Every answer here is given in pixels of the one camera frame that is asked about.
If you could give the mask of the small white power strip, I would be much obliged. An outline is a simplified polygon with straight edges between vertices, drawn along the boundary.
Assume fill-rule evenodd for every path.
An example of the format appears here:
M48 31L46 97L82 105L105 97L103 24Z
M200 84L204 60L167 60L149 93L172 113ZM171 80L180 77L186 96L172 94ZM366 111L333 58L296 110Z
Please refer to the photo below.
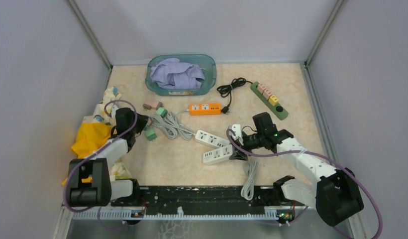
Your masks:
M230 144L204 153L203 163L206 165L214 165L217 163L225 162L228 161L232 155L233 147Z

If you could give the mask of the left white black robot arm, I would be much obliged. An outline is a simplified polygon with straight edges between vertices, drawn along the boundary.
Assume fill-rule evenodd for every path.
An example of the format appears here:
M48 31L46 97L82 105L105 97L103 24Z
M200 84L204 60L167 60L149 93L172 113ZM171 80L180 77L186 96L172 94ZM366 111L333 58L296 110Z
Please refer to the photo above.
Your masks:
M123 198L130 206L138 205L142 192L136 180L116 179L111 170L117 160L126 155L136 142L136 135L145 130L149 117L137 114L130 108L115 111L115 126L99 149L84 159L70 161L64 202L70 208L106 206Z

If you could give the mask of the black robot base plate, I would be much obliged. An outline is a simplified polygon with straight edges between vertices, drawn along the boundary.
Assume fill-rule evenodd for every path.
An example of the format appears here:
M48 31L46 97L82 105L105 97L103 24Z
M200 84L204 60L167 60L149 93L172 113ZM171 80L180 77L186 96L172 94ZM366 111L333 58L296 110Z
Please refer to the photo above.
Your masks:
M240 186L140 186L134 194L111 202L114 207L144 208L146 215L174 215L182 208L187 216L264 215L266 209L291 211L299 202L279 199L272 186L258 186L251 200Z

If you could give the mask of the orange power strip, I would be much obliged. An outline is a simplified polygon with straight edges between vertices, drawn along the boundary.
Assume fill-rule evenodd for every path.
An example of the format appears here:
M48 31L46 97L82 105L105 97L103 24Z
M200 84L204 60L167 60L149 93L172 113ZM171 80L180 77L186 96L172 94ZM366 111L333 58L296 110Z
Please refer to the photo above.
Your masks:
M192 116L206 116L221 114L221 103L190 104L189 113Z

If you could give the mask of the green power strip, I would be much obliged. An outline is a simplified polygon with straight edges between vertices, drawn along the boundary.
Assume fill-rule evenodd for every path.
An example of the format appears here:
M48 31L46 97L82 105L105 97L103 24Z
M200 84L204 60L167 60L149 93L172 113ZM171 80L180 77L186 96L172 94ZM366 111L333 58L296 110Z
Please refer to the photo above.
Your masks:
M288 117L289 112L265 84L254 82L250 89L279 120L285 120Z

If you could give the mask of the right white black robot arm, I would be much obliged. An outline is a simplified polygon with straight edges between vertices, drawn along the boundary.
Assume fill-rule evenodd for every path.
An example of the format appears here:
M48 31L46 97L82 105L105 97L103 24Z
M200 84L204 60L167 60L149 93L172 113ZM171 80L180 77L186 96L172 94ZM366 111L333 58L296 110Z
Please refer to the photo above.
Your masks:
M282 156L302 173L309 184L292 176L278 180L273 192L274 201L286 205L297 201L316 209L329 226L336 226L364 209L364 203L354 174L326 163L320 155L306 150L287 130L278 130L267 113L253 116L255 132L247 135L238 124L230 125L226 134L240 152L252 156L252 150L265 148Z

